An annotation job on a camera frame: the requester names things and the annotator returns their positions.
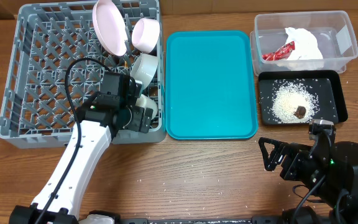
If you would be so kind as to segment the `large pink plate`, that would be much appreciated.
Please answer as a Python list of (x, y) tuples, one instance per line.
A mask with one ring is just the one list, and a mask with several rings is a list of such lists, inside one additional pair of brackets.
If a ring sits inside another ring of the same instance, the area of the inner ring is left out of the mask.
[(124, 19), (111, 0), (98, 0), (93, 7), (93, 27), (103, 48), (110, 54), (122, 57), (127, 40)]

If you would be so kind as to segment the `small pink bowl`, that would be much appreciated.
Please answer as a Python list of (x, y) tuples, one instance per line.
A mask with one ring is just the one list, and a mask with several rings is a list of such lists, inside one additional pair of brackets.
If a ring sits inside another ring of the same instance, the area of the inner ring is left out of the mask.
[(141, 18), (132, 31), (133, 46), (143, 53), (151, 53), (157, 45), (160, 23), (154, 19)]

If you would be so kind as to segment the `red snack wrapper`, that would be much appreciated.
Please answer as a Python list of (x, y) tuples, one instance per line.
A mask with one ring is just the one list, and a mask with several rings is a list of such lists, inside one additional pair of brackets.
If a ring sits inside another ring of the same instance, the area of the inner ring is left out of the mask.
[(291, 41), (291, 42), (281, 46), (275, 52), (263, 54), (262, 58), (265, 61), (283, 60), (283, 59), (287, 59), (294, 50), (295, 50), (295, 42)]

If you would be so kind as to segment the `brown food scrap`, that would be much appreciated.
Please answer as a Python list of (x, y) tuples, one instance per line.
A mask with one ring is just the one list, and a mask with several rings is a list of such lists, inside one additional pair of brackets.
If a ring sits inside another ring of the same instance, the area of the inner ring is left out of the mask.
[(294, 112), (294, 116), (296, 116), (298, 119), (303, 119), (306, 114), (306, 108), (304, 106), (298, 106), (296, 111)]

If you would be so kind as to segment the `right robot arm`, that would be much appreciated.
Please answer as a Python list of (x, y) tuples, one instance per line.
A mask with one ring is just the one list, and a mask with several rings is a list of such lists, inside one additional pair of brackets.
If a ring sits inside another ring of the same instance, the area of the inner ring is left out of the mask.
[(260, 138), (265, 170), (281, 166), (283, 180), (299, 181), (332, 210), (331, 223), (358, 223), (358, 143), (318, 136), (312, 146)]

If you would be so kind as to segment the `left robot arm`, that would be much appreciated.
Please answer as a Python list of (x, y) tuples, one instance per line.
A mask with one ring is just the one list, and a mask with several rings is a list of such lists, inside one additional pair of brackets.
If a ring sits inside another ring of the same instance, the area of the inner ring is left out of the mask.
[(79, 223), (94, 169), (121, 129), (147, 133), (158, 113), (145, 95), (92, 94), (75, 113), (76, 126), (53, 174), (30, 206), (17, 205), (9, 223)]

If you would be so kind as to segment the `grey bowl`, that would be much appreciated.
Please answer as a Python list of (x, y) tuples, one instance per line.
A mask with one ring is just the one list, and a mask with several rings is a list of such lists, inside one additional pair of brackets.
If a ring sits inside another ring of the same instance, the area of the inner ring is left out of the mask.
[(135, 60), (131, 76), (142, 82), (142, 89), (146, 89), (151, 83), (158, 68), (158, 57), (141, 53)]

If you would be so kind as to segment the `white cup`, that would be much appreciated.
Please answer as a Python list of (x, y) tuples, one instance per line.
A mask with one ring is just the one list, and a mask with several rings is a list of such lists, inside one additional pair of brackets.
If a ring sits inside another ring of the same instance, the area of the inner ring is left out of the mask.
[(141, 94), (141, 96), (137, 99), (136, 106), (140, 106), (143, 108), (150, 108), (153, 110), (152, 112), (152, 118), (155, 118), (158, 112), (158, 106), (156, 104), (156, 102), (154, 102), (154, 100), (152, 100), (151, 98)]

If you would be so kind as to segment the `white napkin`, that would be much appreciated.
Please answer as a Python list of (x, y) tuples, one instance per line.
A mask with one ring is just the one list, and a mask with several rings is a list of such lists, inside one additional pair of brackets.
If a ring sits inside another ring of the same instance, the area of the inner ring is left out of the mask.
[(286, 44), (294, 41), (295, 49), (288, 58), (277, 63), (279, 67), (287, 67), (289, 70), (319, 70), (324, 67), (323, 56), (318, 48), (316, 37), (303, 28), (285, 28), (288, 35)]

